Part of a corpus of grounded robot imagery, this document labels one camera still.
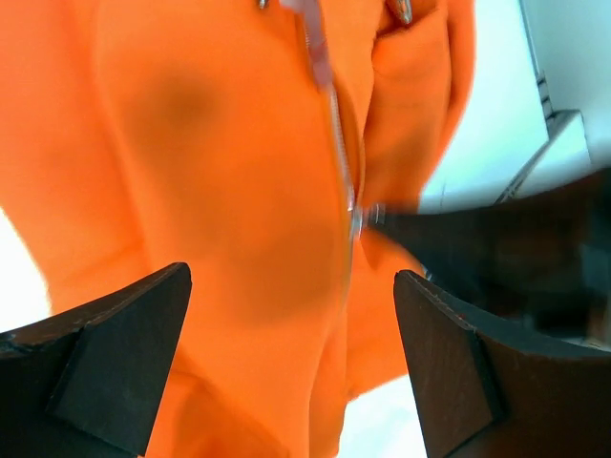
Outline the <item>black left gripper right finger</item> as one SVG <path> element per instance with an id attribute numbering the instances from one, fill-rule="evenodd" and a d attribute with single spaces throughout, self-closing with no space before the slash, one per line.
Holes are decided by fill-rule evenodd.
<path id="1" fill-rule="evenodd" d="M 606 457 L 610 355 L 463 302 L 417 274 L 393 295 L 431 457 Z"/>

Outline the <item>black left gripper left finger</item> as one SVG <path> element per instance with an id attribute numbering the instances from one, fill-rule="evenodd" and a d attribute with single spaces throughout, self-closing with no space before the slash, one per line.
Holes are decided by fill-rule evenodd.
<path id="1" fill-rule="evenodd" d="M 176 262 L 2 333 L 2 456 L 144 455 L 191 288 L 188 265 Z"/>

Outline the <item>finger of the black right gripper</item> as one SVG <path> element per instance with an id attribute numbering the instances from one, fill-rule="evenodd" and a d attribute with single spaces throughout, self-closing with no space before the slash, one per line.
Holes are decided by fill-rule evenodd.
<path id="1" fill-rule="evenodd" d="M 549 334 L 610 331 L 610 172 L 437 214 L 376 210 L 376 230 L 451 295 Z"/>

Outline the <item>orange jacket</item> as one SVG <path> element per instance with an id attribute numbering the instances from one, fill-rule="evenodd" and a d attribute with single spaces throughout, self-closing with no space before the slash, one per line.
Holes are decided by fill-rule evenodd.
<path id="1" fill-rule="evenodd" d="M 5 1 L 1 206 L 62 312 L 193 290 L 152 457 L 334 457 L 407 371 L 361 217 L 415 207 L 467 104 L 471 1 Z"/>

